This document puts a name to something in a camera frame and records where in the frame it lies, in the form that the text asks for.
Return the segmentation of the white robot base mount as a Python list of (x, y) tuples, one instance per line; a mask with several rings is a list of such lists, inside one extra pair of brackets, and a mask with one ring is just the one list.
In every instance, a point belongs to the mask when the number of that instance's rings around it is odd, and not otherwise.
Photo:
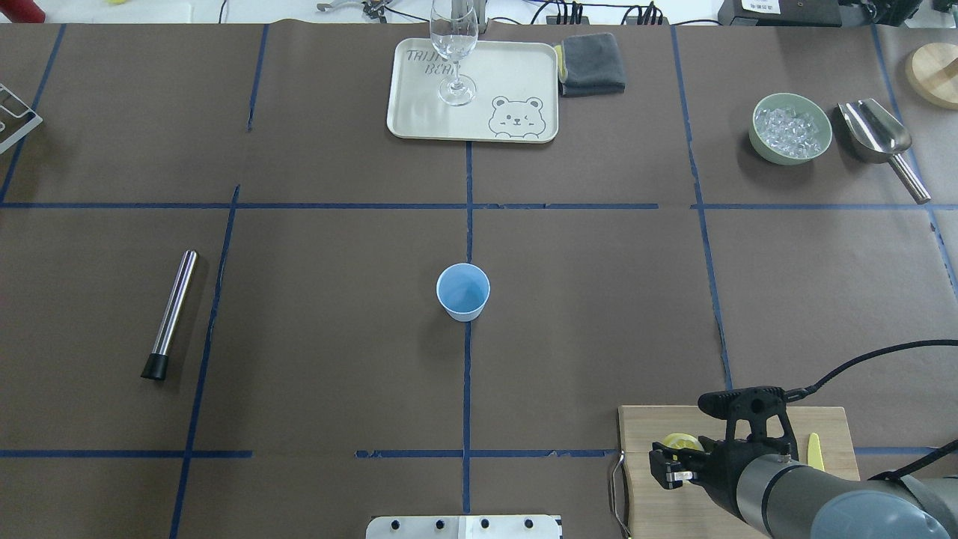
[(561, 518), (548, 514), (380, 516), (366, 538), (562, 538)]

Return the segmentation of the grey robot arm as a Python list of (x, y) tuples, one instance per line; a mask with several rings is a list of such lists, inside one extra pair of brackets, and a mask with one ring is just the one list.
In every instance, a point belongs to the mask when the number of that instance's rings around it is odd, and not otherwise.
[(853, 481), (800, 463), (793, 447), (735, 439), (711, 450), (653, 443), (650, 474), (665, 489), (691, 482), (769, 538), (954, 538), (956, 477), (894, 470)]

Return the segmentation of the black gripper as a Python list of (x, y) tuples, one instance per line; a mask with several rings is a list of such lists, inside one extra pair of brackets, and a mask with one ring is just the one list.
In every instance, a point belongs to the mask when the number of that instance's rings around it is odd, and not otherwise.
[[(677, 458), (692, 458), (689, 470)], [(653, 442), (649, 451), (650, 474), (661, 488), (678, 489), (691, 481), (713, 501), (736, 501), (740, 475), (752, 460), (753, 445), (740, 438)]]

